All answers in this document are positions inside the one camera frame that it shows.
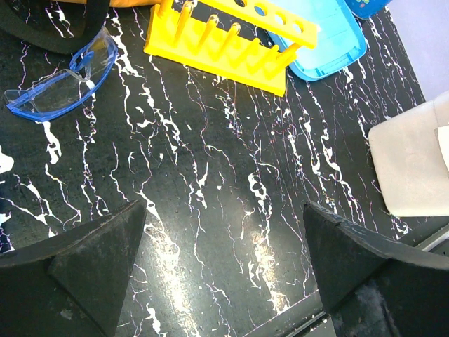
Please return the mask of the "blue safety glasses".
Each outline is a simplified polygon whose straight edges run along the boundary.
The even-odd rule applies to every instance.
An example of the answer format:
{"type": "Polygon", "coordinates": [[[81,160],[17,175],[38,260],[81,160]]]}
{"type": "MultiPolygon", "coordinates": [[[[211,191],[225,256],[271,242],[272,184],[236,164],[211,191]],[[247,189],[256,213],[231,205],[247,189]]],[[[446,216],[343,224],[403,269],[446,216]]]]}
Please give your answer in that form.
{"type": "Polygon", "coordinates": [[[67,69],[60,70],[26,90],[6,90],[6,107],[32,121],[51,121],[80,106],[101,87],[118,55],[108,29],[77,51],[67,69]]]}

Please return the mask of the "yellow test tube rack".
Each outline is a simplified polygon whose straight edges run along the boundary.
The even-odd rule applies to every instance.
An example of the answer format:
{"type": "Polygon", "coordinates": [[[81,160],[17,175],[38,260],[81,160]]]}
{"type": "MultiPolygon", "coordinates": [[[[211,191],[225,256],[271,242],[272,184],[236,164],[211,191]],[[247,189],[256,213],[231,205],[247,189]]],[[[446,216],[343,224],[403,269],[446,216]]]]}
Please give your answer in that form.
{"type": "Polygon", "coordinates": [[[193,18],[195,4],[184,2],[182,9],[172,1],[160,1],[150,13],[143,51],[174,62],[231,79],[263,91],[283,96],[286,69],[301,47],[314,49],[318,42],[316,24],[269,1],[206,1],[205,4],[292,42],[282,51],[279,46],[263,46],[258,38],[240,35],[238,22],[228,30],[219,28],[219,17],[207,21],[193,18]]]}

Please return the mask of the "light blue tray lid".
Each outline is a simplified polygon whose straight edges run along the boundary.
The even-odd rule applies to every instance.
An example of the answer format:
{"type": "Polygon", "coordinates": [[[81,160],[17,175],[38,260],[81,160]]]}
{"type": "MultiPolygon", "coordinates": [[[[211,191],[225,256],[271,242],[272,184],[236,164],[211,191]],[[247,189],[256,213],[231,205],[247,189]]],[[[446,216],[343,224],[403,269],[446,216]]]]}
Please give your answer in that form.
{"type": "Polygon", "coordinates": [[[318,81],[365,55],[366,39],[345,1],[279,0],[273,3],[317,25],[316,48],[299,48],[297,59],[289,65],[297,77],[318,81]]]}

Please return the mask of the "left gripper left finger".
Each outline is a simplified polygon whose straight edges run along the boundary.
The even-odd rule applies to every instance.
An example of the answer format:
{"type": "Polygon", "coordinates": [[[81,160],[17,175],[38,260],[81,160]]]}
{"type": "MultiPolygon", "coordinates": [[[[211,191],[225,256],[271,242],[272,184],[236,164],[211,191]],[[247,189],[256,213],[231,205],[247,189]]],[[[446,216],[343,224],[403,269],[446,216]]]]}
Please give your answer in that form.
{"type": "Polygon", "coordinates": [[[145,218],[133,201],[1,254],[1,335],[114,336],[145,218]]]}

